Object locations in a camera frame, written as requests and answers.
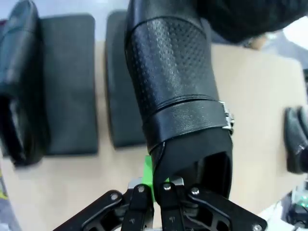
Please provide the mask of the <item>person's left hand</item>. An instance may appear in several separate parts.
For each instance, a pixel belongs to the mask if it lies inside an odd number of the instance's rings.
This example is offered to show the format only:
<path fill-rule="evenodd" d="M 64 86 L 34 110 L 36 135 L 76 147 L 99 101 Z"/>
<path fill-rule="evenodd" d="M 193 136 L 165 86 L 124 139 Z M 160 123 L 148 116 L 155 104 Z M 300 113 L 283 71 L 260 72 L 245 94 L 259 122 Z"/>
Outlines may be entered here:
<path fill-rule="evenodd" d="M 267 41 L 266 36 L 262 35 L 256 38 L 251 38 L 247 46 L 253 50 L 260 50 L 262 49 L 266 41 Z"/>

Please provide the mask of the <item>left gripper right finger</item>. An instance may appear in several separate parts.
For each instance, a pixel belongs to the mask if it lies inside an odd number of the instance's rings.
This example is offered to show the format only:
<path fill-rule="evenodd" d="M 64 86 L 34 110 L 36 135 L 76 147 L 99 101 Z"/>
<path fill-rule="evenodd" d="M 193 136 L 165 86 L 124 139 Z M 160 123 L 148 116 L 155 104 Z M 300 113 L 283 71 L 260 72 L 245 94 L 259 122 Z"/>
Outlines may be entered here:
<path fill-rule="evenodd" d="M 265 219 L 200 184 L 156 184 L 164 231 L 265 231 Z"/>

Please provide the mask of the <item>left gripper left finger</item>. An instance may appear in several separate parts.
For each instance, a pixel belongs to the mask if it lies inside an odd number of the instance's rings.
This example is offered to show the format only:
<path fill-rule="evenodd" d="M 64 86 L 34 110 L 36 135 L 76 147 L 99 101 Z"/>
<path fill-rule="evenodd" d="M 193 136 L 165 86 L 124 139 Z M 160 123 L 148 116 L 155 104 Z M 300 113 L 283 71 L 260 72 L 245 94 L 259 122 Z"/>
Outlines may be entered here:
<path fill-rule="evenodd" d="M 55 228 L 56 231 L 144 231 L 153 226 L 152 160 L 145 157 L 143 176 L 127 191 L 107 191 L 93 203 Z"/>

